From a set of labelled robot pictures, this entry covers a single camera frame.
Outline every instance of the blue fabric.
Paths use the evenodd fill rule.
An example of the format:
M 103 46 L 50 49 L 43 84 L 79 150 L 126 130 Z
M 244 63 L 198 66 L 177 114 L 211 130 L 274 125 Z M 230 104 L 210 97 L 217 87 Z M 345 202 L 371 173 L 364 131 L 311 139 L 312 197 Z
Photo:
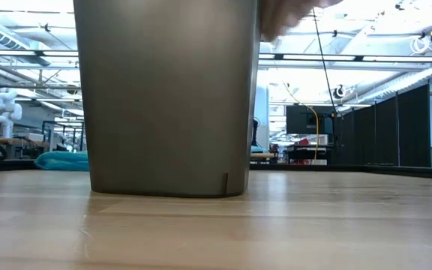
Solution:
M 251 153 L 269 153 L 269 150 L 259 146 L 251 146 Z
M 47 152 L 39 156 L 34 163 L 42 170 L 61 170 L 88 172 L 88 153 L 70 153 L 63 151 Z

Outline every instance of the hand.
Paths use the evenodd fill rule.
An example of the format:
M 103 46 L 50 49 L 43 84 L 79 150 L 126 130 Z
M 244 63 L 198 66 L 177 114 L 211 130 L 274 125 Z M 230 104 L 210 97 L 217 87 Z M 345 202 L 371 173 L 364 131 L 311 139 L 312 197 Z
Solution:
M 298 25 L 313 7 L 325 8 L 342 0 L 262 0 L 261 35 L 264 41 L 273 41 L 279 35 Z

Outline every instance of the black partition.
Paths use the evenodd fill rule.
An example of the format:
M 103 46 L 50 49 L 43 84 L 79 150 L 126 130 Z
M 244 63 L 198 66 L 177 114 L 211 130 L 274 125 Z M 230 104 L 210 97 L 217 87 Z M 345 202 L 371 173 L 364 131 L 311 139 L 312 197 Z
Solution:
M 431 167 L 429 85 L 337 120 L 335 164 Z

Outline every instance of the gray container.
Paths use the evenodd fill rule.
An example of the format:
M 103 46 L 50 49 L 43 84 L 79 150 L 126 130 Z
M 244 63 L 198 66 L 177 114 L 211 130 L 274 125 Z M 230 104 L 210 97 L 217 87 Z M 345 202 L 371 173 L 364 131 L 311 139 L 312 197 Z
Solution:
M 248 186 L 257 0 L 74 0 L 91 188 Z

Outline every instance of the overhead duct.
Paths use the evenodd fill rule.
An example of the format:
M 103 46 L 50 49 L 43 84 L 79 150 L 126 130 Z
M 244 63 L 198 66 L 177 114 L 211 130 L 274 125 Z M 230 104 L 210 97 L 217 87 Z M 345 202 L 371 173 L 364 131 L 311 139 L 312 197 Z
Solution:
M 432 80 L 432 68 L 428 68 L 421 72 L 406 73 L 359 96 L 359 98 L 348 102 L 351 103 L 357 101 L 358 103 L 362 103 L 374 100 L 384 100 L 396 92 L 404 93 L 419 86 L 426 85 L 429 80 Z
M 11 50 L 28 50 L 30 46 L 22 39 L 14 37 L 12 34 L 8 34 L 6 31 L 0 29 L 0 44 Z M 19 59 L 23 59 L 24 62 L 39 64 L 47 67 L 51 65 L 49 61 L 44 60 L 39 56 L 20 56 Z

